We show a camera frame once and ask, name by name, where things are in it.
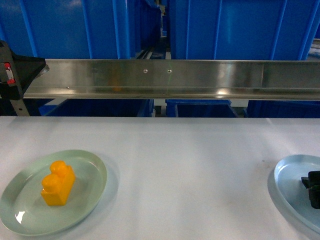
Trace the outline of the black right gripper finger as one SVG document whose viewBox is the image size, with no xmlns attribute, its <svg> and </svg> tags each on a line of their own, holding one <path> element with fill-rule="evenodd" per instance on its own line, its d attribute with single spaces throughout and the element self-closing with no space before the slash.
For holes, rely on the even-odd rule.
<svg viewBox="0 0 320 240">
<path fill-rule="evenodd" d="M 311 206 L 320 208 L 320 171 L 309 171 L 308 176 L 302 176 L 301 182 L 308 191 Z"/>
</svg>

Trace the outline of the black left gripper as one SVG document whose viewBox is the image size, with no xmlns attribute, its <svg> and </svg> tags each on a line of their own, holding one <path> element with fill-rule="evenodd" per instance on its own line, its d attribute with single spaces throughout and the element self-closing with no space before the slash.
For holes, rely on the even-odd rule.
<svg viewBox="0 0 320 240">
<path fill-rule="evenodd" d="M 5 41 L 0 42 L 0 97 L 21 100 L 32 81 L 49 71 L 44 58 L 15 54 Z"/>
</svg>

